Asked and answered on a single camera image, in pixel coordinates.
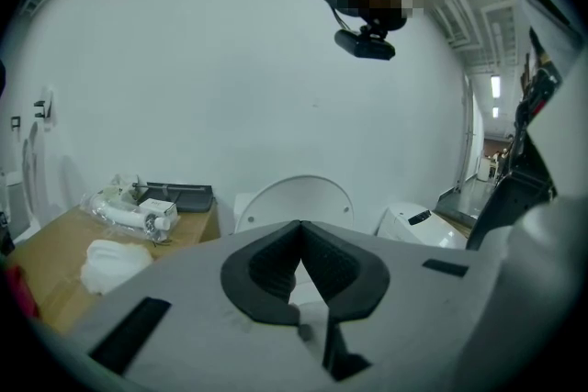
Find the white wall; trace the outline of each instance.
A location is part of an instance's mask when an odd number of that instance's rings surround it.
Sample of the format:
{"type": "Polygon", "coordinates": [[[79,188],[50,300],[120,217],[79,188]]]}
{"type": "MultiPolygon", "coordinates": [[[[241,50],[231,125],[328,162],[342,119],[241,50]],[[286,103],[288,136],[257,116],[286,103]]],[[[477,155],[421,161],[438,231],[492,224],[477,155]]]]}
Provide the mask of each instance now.
{"type": "Polygon", "coordinates": [[[471,178],[471,176],[478,172],[480,158],[484,150],[484,121],[475,93],[473,95],[473,121],[473,137],[471,140],[471,153],[469,154],[466,178],[471,178]]]}
{"type": "Polygon", "coordinates": [[[50,86],[49,218],[114,173],[213,185],[223,233],[237,193],[293,174],[343,186],[357,230],[397,200],[434,207],[458,172],[458,60],[423,17],[390,35],[391,62],[347,55],[336,30],[322,0],[50,0],[11,59],[2,145],[19,162],[50,86]]]}

